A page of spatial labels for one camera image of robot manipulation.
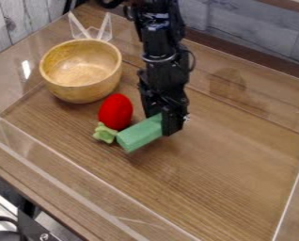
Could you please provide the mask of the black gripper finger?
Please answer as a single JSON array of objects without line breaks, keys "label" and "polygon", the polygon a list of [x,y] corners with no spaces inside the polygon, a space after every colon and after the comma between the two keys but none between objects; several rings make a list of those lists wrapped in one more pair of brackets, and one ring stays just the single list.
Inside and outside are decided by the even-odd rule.
[{"label": "black gripper finger", "polygon": [[147,118],[162,114],[166,115],[164,101],[162,96],[151,89],[139,89],[144,115]]},{"label": "black gripper finger", "polygon": [[178,107],[166,106],[162,109],[162,134],[167,137],[172,136],[183,128],[186,118],[188,115],[187,106]]}]

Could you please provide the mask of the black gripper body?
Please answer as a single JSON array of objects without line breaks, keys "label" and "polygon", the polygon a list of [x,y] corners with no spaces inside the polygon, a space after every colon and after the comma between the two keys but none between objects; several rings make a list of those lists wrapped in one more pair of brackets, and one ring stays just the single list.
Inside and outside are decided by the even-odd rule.
[{"label": "black gripper body", "polygon": [[184,87],[190,81],[190,73],[196,67],[192,52],[183,45],[171,57],[143,60],[146,68],[139,70],[139,89],[154,90],[162,96],[164,106],[188,106]]}]

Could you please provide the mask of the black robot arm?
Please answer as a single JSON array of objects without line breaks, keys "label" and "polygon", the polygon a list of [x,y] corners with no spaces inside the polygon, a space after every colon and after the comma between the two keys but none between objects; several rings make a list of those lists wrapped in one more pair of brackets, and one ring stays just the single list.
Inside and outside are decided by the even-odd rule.
[{"label": "black robot arm", "polygon": [[184,87],[196,60],[182,44],[184,22],[179,0],[96,0],[103,8],[123,5],[123,14],[135,24],[143,44],[139,70],[139,94],[146,117],[160,114],[160,128],[171,136],[183,128],[188,115],[188,98]]}]

